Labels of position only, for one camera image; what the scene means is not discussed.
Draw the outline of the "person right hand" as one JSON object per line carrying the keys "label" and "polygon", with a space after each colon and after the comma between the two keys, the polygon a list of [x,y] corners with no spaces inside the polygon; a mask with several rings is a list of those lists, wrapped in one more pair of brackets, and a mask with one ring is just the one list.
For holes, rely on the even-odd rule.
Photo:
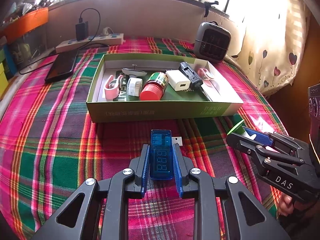
{"label": "person right hand", "polygon": [[292,197],[282,193],[278,203],[278,214],[287,217],[292,214],[294,209],[302,211],[308,208],[308,204],[293,201]]}

